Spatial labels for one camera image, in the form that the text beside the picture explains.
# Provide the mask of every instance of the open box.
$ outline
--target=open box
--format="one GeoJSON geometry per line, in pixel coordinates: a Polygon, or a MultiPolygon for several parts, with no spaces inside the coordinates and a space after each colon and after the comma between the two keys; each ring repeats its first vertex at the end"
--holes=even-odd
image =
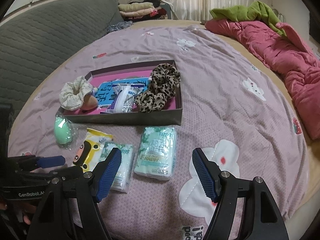
{"type": "MultiPolygon", "coordinates": [[[[103,82],[116,79],[126,79],[132,77],[149,77],[152,70],[159,64],[176,64],[174,60],[158,60],[137,62],[102,68],[89,72],[85,78],[93,86],[99,87],[103,82]]],[[[130,113],[108,113],[101,114],[104,109],[100,107],[90,111],[68,111],[61,108],[63,114],[75,123],[96,123],[96,124],[118,124],[118,125],[143,125],[143,126],[161,126],[161,125],[181,125],[182,119],[182,99],[180,87],[176,88],[175,97],[171,98],[164,109],[153,111],[151,113],[141,113],[138,111],[130,113]]]]}

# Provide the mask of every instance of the green blanket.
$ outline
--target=green blanket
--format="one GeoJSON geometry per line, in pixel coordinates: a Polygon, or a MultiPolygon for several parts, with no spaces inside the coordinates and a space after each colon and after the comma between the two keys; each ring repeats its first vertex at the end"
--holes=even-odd
{"type": "Polygon", "coordinates": [[[280,22],[276,14],[260,1],[253,2],[249,7],[236,5],[225,9],[215,8],[210,13],[215,20],[229,19],[233,22],[261,20],[280,36],[286,36],[284,30],[276,28],[276,24],[280,22]]]}

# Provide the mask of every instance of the metal screw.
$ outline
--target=metal screw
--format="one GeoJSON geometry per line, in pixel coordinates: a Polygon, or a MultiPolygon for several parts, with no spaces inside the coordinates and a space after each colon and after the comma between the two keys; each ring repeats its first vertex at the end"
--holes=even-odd
{"type": "Polygon", "coordinates": [[[53,184],[57,184],[57,183],[59,182],[59,178],[53,178],[53,179],[51,180],[51,182],[52,182],[53,184]]]}
{"type": "Polygon", "coordinates": [[[221,176],[224,177],[224,178],[229,178],[230,177],[230,173],[227,172],[227,171],[223,171],[223,172],[221,172],[221,176]]]}
{"type": "Polygon", "coordinates": [[[87,171],[87,172],[85,172],[85,173],[83,174],[83,176],[84,176],[86,179],[91,178],[92,172],[91,172],[91,171],[87,171]]]}
{"type": "Polygon", "coordinates": [[[256,177],[255,180],[258,183],[262,183],[263,182],[263,178],[261,178],[261,177],[256,177]]]}

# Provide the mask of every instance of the pink comforter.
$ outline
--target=pink comforter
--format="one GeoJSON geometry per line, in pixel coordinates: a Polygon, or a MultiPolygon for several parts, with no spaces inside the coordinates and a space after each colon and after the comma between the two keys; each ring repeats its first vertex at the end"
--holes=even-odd
{"type": "Polygon", "coordinates": [[[289,24],[276,25],[288,39],[260,21],[211,20],[205,27],[236,38],[266,67],[281,74],[309,136],[320,138],[320,61],[289,24]]]}

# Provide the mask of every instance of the green floral tissue pack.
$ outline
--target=green floral tissue pack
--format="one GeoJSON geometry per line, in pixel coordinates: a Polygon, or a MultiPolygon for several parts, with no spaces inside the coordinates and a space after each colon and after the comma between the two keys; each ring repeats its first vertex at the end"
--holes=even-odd
{"type": "Polygon", "coordinates": [[[99,162],[104,161],[111,150],[116,147],[121,150],[122,160],[115,180],[112,183],[111,189],[128,193],[129,181],[133,164],[133,145],[118,144],[114,142],[106,142],[100,156],[99,162]]]}
{"type": "Polygon", "coordinates": [[[176,144],[177,132],[174,127],[146,127],[134,172],[159,180],[169,180],[176,163],[176,144]]]}

